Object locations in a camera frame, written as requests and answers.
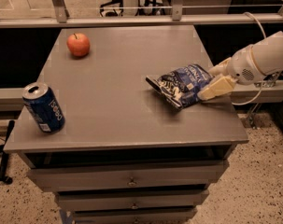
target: apple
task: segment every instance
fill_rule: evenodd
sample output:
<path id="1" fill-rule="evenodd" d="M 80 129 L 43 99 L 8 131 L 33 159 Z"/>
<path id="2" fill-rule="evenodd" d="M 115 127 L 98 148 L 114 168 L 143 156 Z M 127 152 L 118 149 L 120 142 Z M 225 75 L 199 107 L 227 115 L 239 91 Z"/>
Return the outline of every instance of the apple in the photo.
<path id="1" fill-rule="evenodd" d="M 89 38 L 82 33 L 71 34 L 67 38 L 67 47 L 74 56 L 85 56 L 89 53 L 91 43 Z"/>

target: table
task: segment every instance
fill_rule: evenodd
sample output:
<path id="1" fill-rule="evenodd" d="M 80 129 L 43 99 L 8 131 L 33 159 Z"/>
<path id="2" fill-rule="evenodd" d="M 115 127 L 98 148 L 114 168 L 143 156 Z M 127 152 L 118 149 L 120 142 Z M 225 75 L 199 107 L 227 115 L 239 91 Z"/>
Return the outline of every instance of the table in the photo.
<path id="1" fill-rule="evenodd" d="M 74 32 L 91 40 L 88 56 L 68 52 Z M 193 26 L 63 29 L 38 80 L 66 123 L 42 133 L 23 109 L 5 152 L 74 220 L 188 219 L 248 141 L 228 96 L 176 111 L 145 81 L 189 63 L 212 66 Z"/>

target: blue soda can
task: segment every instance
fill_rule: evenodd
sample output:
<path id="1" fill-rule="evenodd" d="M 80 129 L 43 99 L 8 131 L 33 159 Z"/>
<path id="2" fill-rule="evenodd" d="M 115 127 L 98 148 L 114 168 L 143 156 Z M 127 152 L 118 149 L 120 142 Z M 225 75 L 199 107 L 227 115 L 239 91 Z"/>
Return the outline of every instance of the blue soda can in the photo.
<path id="1" fill-rule="evenodd" d="M 47 84 L 35 82 L 27 85 L 22 92 L 22 99 L 42 132 L 54 133 L 63 128 L 64 114 Z"/>

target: gray tabletop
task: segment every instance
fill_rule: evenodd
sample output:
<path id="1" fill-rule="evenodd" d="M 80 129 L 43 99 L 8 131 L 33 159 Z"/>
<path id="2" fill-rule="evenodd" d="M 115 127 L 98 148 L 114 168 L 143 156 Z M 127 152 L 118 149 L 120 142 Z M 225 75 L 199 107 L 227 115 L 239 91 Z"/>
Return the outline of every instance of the gray tabletop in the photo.
<path id="1" fill-rule="evenodd" d="M 74 32 L 91 40 L 88 56 L 69 53 Z M 65 125 L 42 133 L 23 109 L 5 151 L 246 143 L 229 97 L 176 111 L 145 81 L 190 63 L 212 66 L 193 26 L 64 29 L 38 80 L 54 90 Z"/>

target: floor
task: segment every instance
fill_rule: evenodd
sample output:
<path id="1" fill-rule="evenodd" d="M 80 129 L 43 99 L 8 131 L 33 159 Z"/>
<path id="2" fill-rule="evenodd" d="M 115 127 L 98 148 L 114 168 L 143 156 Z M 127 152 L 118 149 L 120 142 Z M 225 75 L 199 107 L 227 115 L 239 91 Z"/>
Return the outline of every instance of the floor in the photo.
<path id="1" fill-rule="evenodd" d="M 256 130 L 248 126 L 245 114 L 238 115 L 249 143 L 235 149 L 229 158 L 230 167 L 209 187 L 210 194 L 197 206 L 194 218 L 184 224 L 283 224 L 283 132 L 267 110 L 256 116 Z M 7 174 L 13 183 L 0 182 L 0 223 L 63 224 L 54 196 L 31 182 L 27 171 L 17 155 L 10 156 Z M 71 223 L 64 219 L 64 224 Z"/>

